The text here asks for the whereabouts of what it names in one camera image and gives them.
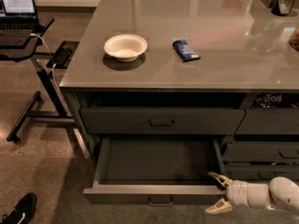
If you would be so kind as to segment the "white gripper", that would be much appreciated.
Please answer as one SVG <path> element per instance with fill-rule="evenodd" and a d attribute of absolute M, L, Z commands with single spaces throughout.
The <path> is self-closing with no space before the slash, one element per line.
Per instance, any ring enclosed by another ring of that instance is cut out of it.
<path fill-rule="evenodd" d="M 229 202 L 224 199 L 218 200 L 205 210 L 207 214 L 217 215 L 230 212 L 234 207 L 249 207 L 248 182 L 240 180 L 233 181 L 225 175 L 219 175 L 214 172 L 209 172 L 208 175 L 215 178 L 223 187 L 227 188 L 226 196 Z"/>

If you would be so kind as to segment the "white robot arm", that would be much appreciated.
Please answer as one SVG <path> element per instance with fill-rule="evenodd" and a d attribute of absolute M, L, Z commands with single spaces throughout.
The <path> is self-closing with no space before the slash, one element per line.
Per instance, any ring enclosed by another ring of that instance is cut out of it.
<path fill-rule="evenodd" d="M 226 190 L 226 199 L 221 198 L 206 209 L 210 215 L 227 213 L 242 207 L 299 216 L 299 186 L 289 178 L 278 176 L 268 184 L 262 184 L 233 180 L 214 172 L 208 174 Z"/>

